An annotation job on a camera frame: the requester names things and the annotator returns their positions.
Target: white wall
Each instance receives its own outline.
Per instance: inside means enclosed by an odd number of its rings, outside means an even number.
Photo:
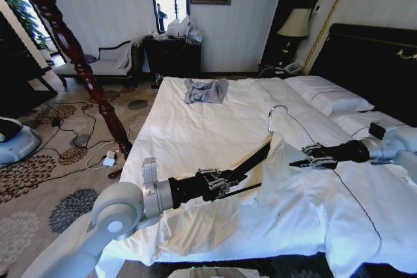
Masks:
[[[300,45],[296,54],[298,62],[306,60],[333,3],[334,0],[318,1],[317,4],[322,5],[324,10],[313,17],[310,37]],[[417,0],[341,0],[328,26],[333,23],[417,29]],[[328,29],[314,51],[312,60],[306,65],[307,69],[313,65],[327,34]]]
[[[191,5],[204,32],[206,72],[256,71],[278,0],[232,0],[231,6]],[[85,53],[156,30],[152,0],[57,0]]]
[[[84,53],[156,30],[152,0],[57,0],[64,21]]]
[[[257,71],[278,0],[231,0],[230,6],[191,5],[204,32],[206,72]]]
[[[40,54],[39,50],[36,48],[35,44],[32,42],[29,35],[26,33],[25,29],[20,24],[17,17],[14,15],[12,9],[8,6],[5,0],[0,0],[0,11],[3,13],[8,23],[13,27],[16,34],[20,37],[20,40],[26,46],[26,48],[31,53],[32,57],[39,64],[41,68],[47,68],[48,64],[46,63],[43,56]]]

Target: wooden bed post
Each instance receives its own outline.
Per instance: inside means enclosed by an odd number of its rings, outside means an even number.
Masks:
[[[63,15],[56,5],[56,0],[31,0],[31,2],[38,7],[40,14],[49,21],[59,47],[74,63],[75,71],[84,80],[85,88],[91,98],[98,103],[98,111],[104,117],[111,135],[119,144],[124,158],[127,158],[132,144],[128,140],[126,131],[117,117],[114,107],[106,100],[103,88],[94,79],[93,71],[84,59],[81,45],[64,23]]]

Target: dark headboard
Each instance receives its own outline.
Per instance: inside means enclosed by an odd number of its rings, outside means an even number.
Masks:
[[[333,24],[309,75],[349,89],[375,110],[416,127],[417,59],[404,59],[415,53],[416,30]]]

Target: dark dresser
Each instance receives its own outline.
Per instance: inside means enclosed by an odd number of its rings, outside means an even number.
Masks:
[[[159,88],[164,76],[196,77],[201,69],[201,44],[187,43],[185,38],[143,40],[152,74],[152,87]]]

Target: white pillow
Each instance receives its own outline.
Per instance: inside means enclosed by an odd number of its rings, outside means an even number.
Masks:
[[[369,136],[369,125],[376,120],[385,120],[395,125],[404,124],[394,117],[378,111],[338,113],[330,115],[330,118],[354,139],[362,139]]]
[[[285,82],[324,115],[373,109],[366,99],[319,76],[290,77]]]
[[[128,64],[130,51],[130,44],[125,45],[124,49],[121,51],[119,59],[116,61],[115,69],[124,68]]]

